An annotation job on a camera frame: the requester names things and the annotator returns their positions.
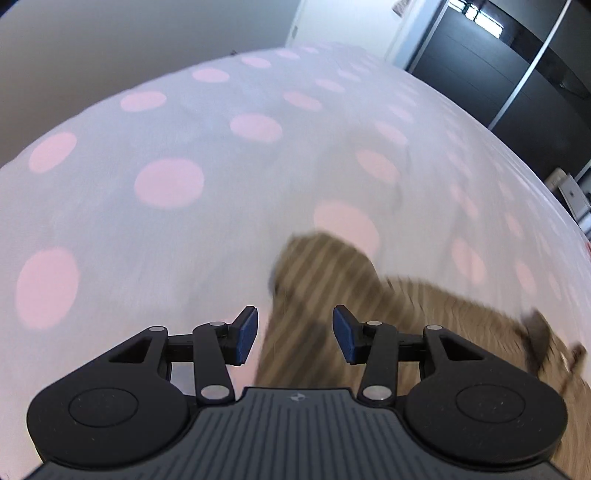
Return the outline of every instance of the circular mount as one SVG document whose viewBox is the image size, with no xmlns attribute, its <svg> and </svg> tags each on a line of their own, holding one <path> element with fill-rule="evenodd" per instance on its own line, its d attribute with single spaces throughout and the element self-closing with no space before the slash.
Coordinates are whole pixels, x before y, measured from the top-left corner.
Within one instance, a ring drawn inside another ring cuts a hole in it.
<svg viewBox="0 0 591 480">
<path fill-rule="evenodd" d="M 536 377 L 493 357 L 449 361 L 407 395 L 410 429 L 442 458 L 513 468 L 548 460 L 566 428 L 563 399 Z"/>
<path fill-rule="evenodd" d="M 27 427 L 43 461 L 80 469 L 132 465 L 169 445 L 187 424 L 184 395 L 156 372 L 100 360 L 31 402 Z"/>
</svg>

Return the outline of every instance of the white bedsheet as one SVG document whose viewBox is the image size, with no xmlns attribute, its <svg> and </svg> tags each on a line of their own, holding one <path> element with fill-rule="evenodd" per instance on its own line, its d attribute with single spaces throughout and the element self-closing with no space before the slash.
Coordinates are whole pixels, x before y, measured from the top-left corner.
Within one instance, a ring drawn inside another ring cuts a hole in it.
<svg viewBox="0 0 591 480">
<path fill-rule="evenodd" d="M 0 170 L 0 476 L 39 462 L 33 396 L 147 326 L 189 333 L 256 305 L 254 351 L 231 371 L 249 384 L 274 262 L 315 228 L 380 274 L 515 318 L 536 307 L 564 340 L 591 339 L 584 236 L 451 101 L 337 44 L 216 60 L 89 108 Z"/>
</svg>

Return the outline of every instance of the striped fur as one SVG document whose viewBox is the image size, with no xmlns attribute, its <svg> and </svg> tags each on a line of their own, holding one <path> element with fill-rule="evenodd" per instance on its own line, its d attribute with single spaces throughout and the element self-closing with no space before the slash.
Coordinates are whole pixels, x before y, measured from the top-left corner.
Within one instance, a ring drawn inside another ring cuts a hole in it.
<svg viewBox="0 0 591 480">
<path fill-rule="evenodd" d="M 348 365 L 333 338 L 337 304 L 360 321 L 380 320 L 404 333 L 421 333 L 425 325 L 438 323 L 538 375 L 563 396 L 569 410 L 553 462 L 575 480 L 591 479 L 591 391 L 580 377 L 586 353 L 581 345 L 568 350 L 537 312 L 522 324 L 426 283 L 382 282 L 366 256 L 323 233 L 292 239 L 281 255 L 255 384 L 356 391 L 363 366 Z M 398 394 L 417 382 L 418 368 L 401 363 Z"/>
</svg>

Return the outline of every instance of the logo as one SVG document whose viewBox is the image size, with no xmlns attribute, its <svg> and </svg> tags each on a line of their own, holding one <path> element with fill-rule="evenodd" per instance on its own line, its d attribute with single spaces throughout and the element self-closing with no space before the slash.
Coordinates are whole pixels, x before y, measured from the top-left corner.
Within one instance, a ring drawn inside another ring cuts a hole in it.
<svg viewBox="0 0 591 480">
<path fill-rule="evenodd" d="M 296 394 L 293 394 L 293 395 L 290 397 L 290 399 L 292 399 L 293 401 L 300 402 L 300 401 L 303 401 L 303 400 L 305 400 L 305 399 L 306 399 L 306 396 L 305 396 L 304 394 L 302 394 L 302 393 L 298 392 L 298 393 L 296 393 Z"/>
</svg>

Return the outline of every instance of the ribbed black surface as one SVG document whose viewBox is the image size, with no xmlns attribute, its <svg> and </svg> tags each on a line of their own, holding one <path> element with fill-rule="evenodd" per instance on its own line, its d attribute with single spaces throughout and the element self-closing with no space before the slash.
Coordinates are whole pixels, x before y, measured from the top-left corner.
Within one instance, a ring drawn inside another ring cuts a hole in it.
<svg viewBox="0 0 591 480">
<path fill-rule="evenodd" d="M 346 390 L 251 388 L 234 406 L 201 413 L 187 436 L 143 464 L 112 472 L 47 464 L 31 480 L 556 480 L 550 465 L 464 471 L 423 452 L 390 411 Z"/>
</svg>

